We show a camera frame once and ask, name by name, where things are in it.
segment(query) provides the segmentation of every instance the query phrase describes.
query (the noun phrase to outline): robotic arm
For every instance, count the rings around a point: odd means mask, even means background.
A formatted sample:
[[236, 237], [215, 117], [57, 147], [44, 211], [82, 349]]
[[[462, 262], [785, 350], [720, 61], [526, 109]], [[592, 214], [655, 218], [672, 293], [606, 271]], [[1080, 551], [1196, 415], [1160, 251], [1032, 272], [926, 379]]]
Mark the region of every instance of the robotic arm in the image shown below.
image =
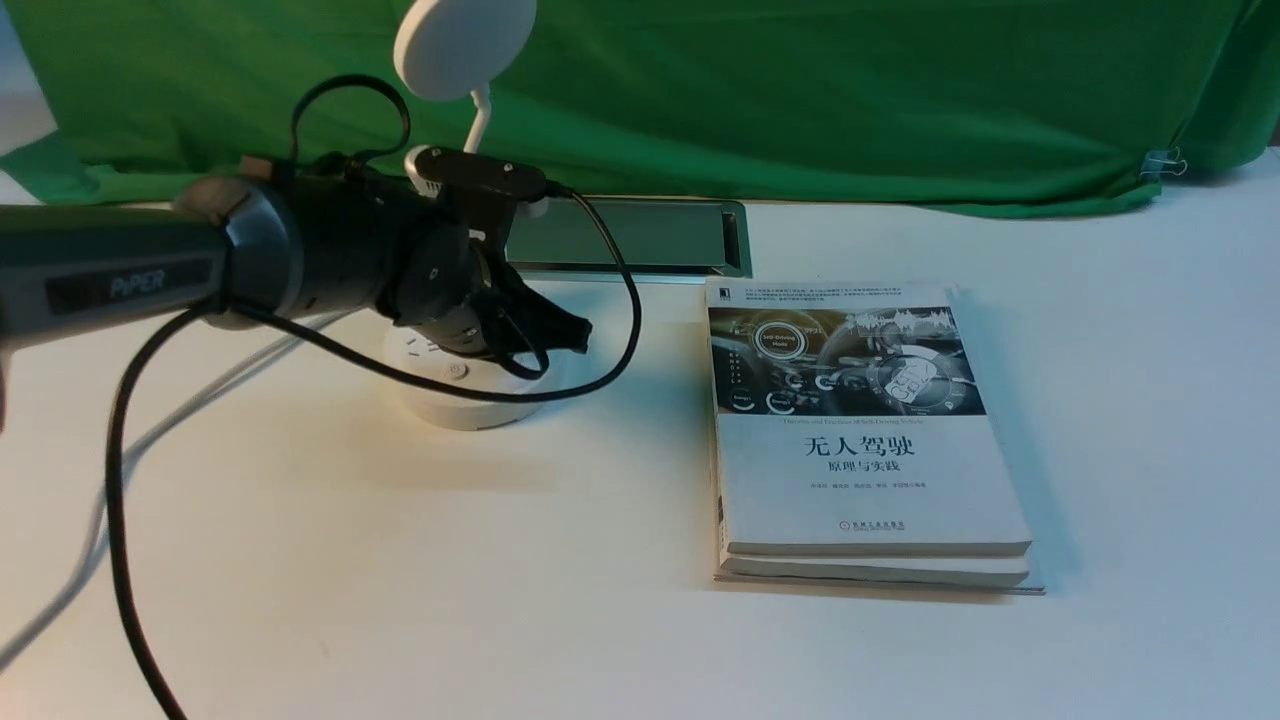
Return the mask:
[[239, 176], [196, 182], [173, 211], [3, 208], [0, 357], [209, 299], [287, 319], [371, 307], [522, 378], [547, 372], [549, 350], [585, 352], [591, 324], [530, 290], [504, 251], [520, 204], [566, 190], [536, 168], [454, 150], [415, 163], [436, 197], [360, 155], [330, 155], [300, 176], [246, 158]]

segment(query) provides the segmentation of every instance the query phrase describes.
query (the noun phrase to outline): stack of books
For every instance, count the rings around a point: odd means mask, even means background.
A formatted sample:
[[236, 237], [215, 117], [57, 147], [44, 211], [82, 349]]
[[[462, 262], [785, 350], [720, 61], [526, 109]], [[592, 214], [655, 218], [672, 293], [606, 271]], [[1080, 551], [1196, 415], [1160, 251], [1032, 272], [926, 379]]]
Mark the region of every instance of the stack of books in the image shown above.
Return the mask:
[[1043, 592], [952, 295], [708, 282], [717, 579]]

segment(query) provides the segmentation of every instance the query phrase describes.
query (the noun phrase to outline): white table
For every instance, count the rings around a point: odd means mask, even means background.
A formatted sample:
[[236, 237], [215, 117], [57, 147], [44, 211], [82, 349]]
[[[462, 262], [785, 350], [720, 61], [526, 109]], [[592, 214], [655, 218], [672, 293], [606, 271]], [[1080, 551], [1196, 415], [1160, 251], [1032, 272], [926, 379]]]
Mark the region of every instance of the white table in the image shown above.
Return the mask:
[[[1115, 218], [750, 206], [760, 278], [972, 291], [1047, 597], [714, 585], [700, 288], [646, 286], [631, 370], [516, 427], [431, 429], [314, 350], [191, 420], [129, 495], [148, 638], [193, 720], [1270, 716], [1277, 201], [1267, 155]], [[621, 284], [544, 290], [596, 320], [573, 374], [612, 361]], [[15, 357], [0, 635], [64, 579], [155, 324]], [[270, 338], [184, 333], [132, 427]], [[106, 573], [0, 678], [0, 717], [160, 717]]]

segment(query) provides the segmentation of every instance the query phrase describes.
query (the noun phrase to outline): green cloth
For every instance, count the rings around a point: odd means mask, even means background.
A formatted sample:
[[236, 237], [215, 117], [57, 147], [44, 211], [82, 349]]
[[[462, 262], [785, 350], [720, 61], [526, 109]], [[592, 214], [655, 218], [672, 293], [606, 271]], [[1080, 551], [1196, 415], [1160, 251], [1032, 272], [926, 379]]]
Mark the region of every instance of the green cloth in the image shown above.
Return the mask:
[[[310, 86], [398, 85], [410, 4], [8, 0], [59, 133], [0, 169], [50, 201], [154, 200], [283, 155]], [[1280, 0], [541, 0], [484, 151], [595, 193], [1120, 211], [1160, 191], [1149, 151], [1206, 170], [1262, 151], [1277, 28]], [[461, 145], [468, 102], [412, 108], [416, 143]], [[303, 155], [394, 132], [384, 100], [339, 91]], [[31, 172], [38, 151], [88, 169]]]

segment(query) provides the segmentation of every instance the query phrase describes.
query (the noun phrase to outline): book cover image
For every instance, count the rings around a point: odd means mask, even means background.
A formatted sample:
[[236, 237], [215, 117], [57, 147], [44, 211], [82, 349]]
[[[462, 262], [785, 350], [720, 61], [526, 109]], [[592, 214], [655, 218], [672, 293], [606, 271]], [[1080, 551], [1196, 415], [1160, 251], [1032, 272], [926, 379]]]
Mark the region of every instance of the book cover image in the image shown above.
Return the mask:
[[722, 414], [986, 414], [950, 307], [708, 313]]

